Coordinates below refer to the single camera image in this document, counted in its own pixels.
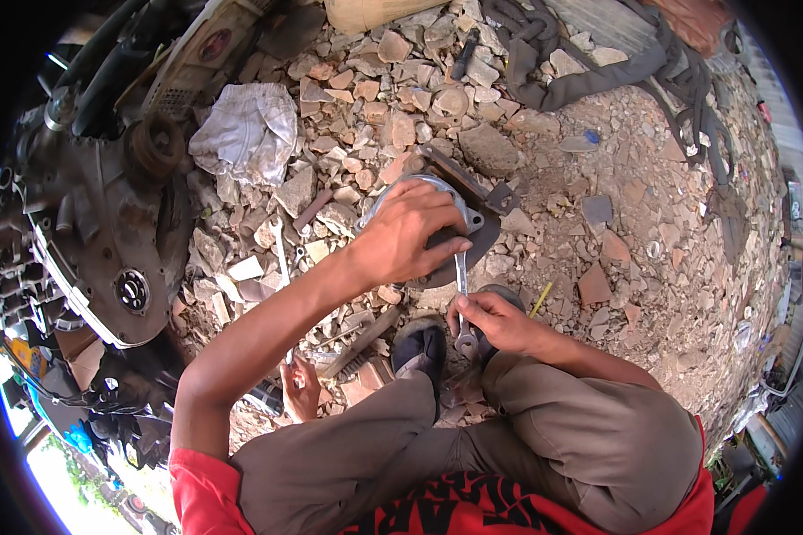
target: person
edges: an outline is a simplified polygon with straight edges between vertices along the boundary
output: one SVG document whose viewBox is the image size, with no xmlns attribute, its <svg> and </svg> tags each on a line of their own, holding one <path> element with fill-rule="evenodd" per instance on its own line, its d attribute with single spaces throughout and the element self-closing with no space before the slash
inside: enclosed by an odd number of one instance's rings
<svg viewBox="0 0 803 535">
<path fill-rule="evenodd" d="M 460 234 L 426 249 L 444 227 Z M 281 366 L 296 424 L 228 457 L 229 411 L 321 318 L 381 284 L 424 276 L 472 243 L 446 192 L 405 180 L 363 232 L 240 317 L 187 367 L 170 473 L 193 533 L 707 533 L 713 491 L 695 417 L 643 369 L 529 318 L 504 287 L 457 296 L 480 336 L 484 397 L 499 416 L 432 427 L 443 329 L 399 329 L 396 379 L 316 418 L 319 384 Z"/>
</svg>

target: white cloth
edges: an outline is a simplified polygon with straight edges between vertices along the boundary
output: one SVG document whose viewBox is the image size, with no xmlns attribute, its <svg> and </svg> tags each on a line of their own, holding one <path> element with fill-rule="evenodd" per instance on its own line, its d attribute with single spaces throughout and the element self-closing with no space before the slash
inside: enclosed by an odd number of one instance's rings
<svg viewBox="0 0 803 535">
<path fill-rule="evenodd" d="M 187 151 L 197 166 L 244 184 L 279 186 L 297 141 L 297 112 L 283 84 L 225 86 Z"/>
</svg>

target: gray pants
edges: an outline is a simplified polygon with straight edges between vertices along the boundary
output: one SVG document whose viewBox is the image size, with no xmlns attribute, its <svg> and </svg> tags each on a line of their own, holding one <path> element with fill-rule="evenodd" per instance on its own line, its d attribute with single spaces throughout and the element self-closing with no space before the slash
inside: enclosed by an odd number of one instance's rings
<svg viewBox="0 0 803 535">
<path fill-rule="evenodd" d="M 351 409 L 245 444 L 239 506 L 257 534 L 337 532 L 443 473 L 494 473 L 614 533 L 669 518 L 702 459 L 699 427 L 675 399 L 577 379 L 500 352 L 482 377 L 504 417 L 434 429 L 434 395 L 414 370 Z"/>
</svg>

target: blue object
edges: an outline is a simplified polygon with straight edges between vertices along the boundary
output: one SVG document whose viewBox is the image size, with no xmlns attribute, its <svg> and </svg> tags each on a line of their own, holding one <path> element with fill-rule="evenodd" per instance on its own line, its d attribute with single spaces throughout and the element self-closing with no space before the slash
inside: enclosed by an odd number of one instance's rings
<svg viewBox="0 0 803 535">
<path fill-rule="evenodd" d="M 75 446 L 80 453 L 92 453 L 92 441 L 83 428 L 82 420 L 78 420 L 76 424 L 72 424 L 71 429 L 63 433 L 63 437 L 67 443 Z"/>
<path fill-rule="evenodd" d="M 583 135 L 586 136 L 586 139 L 589 140 L 589 143 L 598 144 L 598 142 L 601 140 L 601 136 L 598 135 L 598 133 L 594 130 L 587 130 L 583 133 Z"/>
</svg>

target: black shoe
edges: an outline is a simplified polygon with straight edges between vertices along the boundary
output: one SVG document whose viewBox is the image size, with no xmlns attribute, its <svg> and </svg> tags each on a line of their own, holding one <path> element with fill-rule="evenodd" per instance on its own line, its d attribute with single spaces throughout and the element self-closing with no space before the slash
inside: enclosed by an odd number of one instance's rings
<svg viewBox="0 0 803 535">
<path fill-rule="evenodd" d="M 521 301 L 521 297 L 502 284 L 486 284 L 485 286 L 479 288 L 478 291 L 493 292 L 514 305 L 514 307 L 521 312 L 526 313 L 526 308 L 523 305 L 523 301 Z M 475 328 L 475 325 L 473 325 L 473 327 L 473 333 L 479 340 L 479 357 L 482 365 L 482 371 L 484 371 L 484 369 L 488 366 L 488 363 L 491 362 L 491 358 L 497 354 L 497 351 L 499 351 L 499 348 L 493 347 L 484 333 L 478 328 Z"/>
<path fill-rule="evenodd" d="M 420 317 L 408 323 L 393 339 L 389 362 L 396 374 L 400 370 L 421 370 L 431 380 L 434 390 L 435 416 L 440 416 L 438 386 L 443 364 L 446 362 L 446 335 L 438 320 Z"/>
</svg>

